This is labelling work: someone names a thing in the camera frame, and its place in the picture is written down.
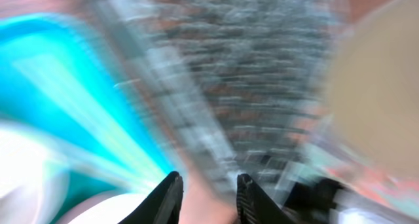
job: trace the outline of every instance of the teal surface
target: teal surface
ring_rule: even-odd
[[[157,184],[174,168],[125,95],[115,90],[105,70],[108,63],[101,62],[84,34],[52,16],[0,24],[0,115]],[[72,172],[59,216],[92,195],[116,188]]]

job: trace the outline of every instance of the wire rack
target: wire rack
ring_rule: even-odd
[[[90,0],[125,66],[213,188],[275,196],[324,72],[332,0]]]

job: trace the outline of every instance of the beige object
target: beige object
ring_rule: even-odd
[[[391,175],[419,178],[419,0],[396,0],[355,27],[328,84],[347,144]]]

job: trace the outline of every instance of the tan round object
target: tan round object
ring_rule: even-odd
[[[327,102],[356,153],[419,178],[419,0],[396,0],[355,27],[332,61]]]

